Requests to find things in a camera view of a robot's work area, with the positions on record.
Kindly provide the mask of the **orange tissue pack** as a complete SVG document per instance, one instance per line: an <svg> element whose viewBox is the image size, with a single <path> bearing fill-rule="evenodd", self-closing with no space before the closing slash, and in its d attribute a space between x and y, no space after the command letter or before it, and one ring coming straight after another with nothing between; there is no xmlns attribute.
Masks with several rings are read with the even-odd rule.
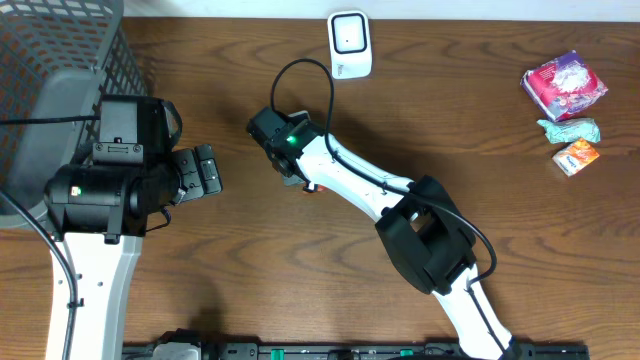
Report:
<svg viewBox="0 0 640 360"><path fill-rule="evenodd" d="M557 152L552 160L567 177L571 177L599 156L597 150L586 139L580 138Z"/></svg>

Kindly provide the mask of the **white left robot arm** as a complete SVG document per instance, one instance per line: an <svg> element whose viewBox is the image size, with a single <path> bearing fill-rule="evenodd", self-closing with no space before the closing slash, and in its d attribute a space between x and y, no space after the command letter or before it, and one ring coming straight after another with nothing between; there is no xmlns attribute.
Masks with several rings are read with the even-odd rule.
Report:
<svg viewBox="0 0 640 360"><path fill-rule="evenodd" d="M44 203L54 228L49 359L117 359L148 218L221 192L210 145L177 149L182 120L166 100L108 95L84 160L61 166Z"/></svg>

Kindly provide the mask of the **white barcode scanner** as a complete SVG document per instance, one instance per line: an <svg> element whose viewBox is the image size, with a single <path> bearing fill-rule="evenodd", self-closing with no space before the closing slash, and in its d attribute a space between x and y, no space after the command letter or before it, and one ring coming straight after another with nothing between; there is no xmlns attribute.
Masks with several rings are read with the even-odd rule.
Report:
<svg viewBox="0 0 640 360"><path fill-rule="evenodd" d="M327 19L331 73L336 80L364 78L373 65L369 19L359 10L340 11Z"/></svg>

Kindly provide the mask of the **purple red sanitary pad pack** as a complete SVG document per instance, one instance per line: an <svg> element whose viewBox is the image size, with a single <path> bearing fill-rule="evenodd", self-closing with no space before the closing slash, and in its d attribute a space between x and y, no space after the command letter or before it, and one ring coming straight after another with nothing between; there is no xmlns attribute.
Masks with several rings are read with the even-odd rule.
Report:
<svg viewBox="0 0 640 360"><path fill-rule="evenodd" d="M546 119L555 123L586 110L608 91L575 50L526 71L520 84Z"/></svg>

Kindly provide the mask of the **grey plastic mesh basket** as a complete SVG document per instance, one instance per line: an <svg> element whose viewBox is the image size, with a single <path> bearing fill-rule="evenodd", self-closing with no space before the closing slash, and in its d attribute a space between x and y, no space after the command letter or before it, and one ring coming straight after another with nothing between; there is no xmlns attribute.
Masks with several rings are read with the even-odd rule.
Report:
<svg viewBox="0 0 640 360"><path fill-rule="evenodd" d="M1 188L40 223L46 182L97 140L107 94L144 95L121 0L1 3Z"/></svg>

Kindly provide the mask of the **teal green wipes packet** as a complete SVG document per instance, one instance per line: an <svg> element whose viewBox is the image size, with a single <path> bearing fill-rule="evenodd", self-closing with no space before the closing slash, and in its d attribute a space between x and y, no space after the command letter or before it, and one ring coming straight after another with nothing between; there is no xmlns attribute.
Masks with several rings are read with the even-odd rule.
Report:
<svg viewBox="0 0 640 360"><path fill-rule="evenodd" d="M573 143L579 139L598 143L601 132L592 118L578 118L561 122L540 119L537 124L545 131L545 136L551 144Z"/></svg>

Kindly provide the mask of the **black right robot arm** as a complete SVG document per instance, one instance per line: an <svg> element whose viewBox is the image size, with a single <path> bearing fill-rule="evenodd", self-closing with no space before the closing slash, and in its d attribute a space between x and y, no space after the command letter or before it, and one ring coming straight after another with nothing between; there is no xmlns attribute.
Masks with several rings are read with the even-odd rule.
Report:
<svg viewBox="0 0 640 360"><path fill-rule="evenodd" d="M473 246L485 236L458 211L434 178L390 174L346 149L306 116L270 114L247 127L274 168L312 189L325 187L368 215L395 269L433 295L453 324L461 350L476 359L516 359L516 340L498 320L481 282Z"/></svg>

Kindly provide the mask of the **red brown snack bar wrapper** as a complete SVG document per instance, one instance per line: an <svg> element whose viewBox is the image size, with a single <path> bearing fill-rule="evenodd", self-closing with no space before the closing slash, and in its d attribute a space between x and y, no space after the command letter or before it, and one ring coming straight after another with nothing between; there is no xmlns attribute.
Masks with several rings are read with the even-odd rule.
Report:
<svg viewBox="0 0 640 360"><path fill-rule="evenodd" d="M326 191L327 188L322 185L309 182L303 186L302 190L306 193L318 193Z"/></svg>

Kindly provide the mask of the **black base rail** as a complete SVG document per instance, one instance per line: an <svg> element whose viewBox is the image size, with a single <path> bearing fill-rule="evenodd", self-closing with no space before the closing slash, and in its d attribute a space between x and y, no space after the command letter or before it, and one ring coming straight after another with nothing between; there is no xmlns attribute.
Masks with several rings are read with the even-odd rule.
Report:
<svg viewBox="0 0 640 360"><path fill-rule="evenodd" d="M192 330L164 333L147 344L123 346L123 359L201 360L385 360L385 359L466 359L461 347L450 341L373 343L264 343L256 338L207 337Z"/></svg>

